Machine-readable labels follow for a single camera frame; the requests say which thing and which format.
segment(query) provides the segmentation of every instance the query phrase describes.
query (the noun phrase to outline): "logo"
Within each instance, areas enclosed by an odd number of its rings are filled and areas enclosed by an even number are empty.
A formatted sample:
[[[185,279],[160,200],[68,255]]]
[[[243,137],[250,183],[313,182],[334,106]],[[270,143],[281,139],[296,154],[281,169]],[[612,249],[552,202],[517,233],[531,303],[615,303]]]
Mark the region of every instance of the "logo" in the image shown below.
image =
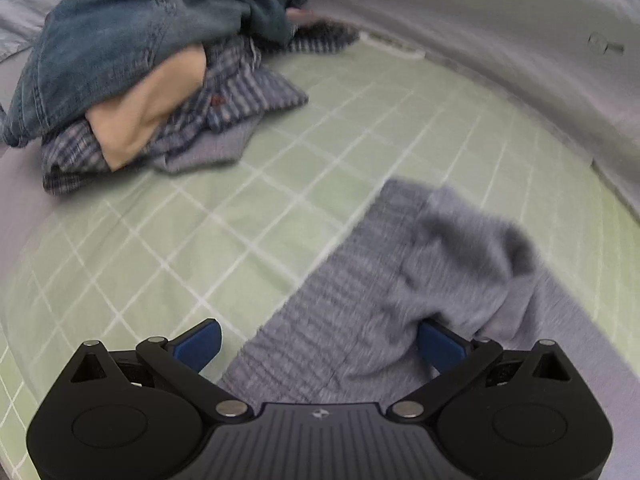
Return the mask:
[[[318,420],[323,420],[324,418],[327,418],[329,415],[331,415],[331,413],[329,413],[326,409],[324,408],[318,408],[317,410],[315,410],[314,412],[311,412],[311,415],[313,415],[315,418],[317,418]]]

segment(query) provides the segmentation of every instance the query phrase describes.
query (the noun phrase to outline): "beige cloth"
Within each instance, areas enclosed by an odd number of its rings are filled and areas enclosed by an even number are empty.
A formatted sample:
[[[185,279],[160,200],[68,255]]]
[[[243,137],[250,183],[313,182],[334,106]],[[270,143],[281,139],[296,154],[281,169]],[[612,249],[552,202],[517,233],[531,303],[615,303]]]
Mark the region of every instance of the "beige cloth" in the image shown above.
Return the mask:
[[[174,54],[122,95],[86,113],[111,171],[136,158],[156,128],[202,87],[207,59],[202,45]]]

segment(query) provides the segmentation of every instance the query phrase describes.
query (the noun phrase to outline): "button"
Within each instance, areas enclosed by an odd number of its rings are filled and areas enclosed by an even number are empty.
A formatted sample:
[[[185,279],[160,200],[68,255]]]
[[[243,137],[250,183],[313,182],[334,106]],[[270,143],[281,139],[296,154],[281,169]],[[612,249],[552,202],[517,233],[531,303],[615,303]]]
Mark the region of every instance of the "button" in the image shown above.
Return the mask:
[[[215,94],[211,96],[211,104],[214,106],[222,106],[226,104],[226,99],[222,95]]]

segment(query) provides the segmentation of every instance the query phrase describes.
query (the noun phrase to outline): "screw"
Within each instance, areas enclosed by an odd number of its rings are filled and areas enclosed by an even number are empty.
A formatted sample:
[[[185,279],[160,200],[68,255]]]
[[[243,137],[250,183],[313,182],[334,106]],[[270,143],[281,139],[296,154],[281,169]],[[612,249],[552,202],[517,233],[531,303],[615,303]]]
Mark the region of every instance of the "screw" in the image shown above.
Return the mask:
[[[216,406],[216,411],[222,416],[233,418],[244,415],[249,407],[242,400],[223,400]]]
[[[391,407],[391,411],[402,418],[415,418],[424,413],[424,408],[418,402],[413,402],[412,400],[401,400]]]
[[[322,420],[323,418],[327,418],[329,415],[331,415],[331,413],[324,408],[318,408],[317,410],[311,412],[311,415],[319,420]]]

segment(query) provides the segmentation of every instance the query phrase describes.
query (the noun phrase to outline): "gray fabric wall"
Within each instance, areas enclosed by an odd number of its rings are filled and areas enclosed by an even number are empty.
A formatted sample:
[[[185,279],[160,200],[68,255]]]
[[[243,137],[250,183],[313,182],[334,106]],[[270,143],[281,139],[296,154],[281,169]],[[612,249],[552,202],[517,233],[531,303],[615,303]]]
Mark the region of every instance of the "gray fabric wall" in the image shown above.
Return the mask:
[[[3,106],[9,104],[28,56],[29,52],[24,51],[0,63]],[[56,200],[42,189],[39,142],[32,142],[24,150],[8,150],[0,156],[1,282],[31,234],[53,211]]]
[[[640,0],[310,1],[505,86],[586,149],[640,211]],[[594,32],[624,53],[598,53]]]

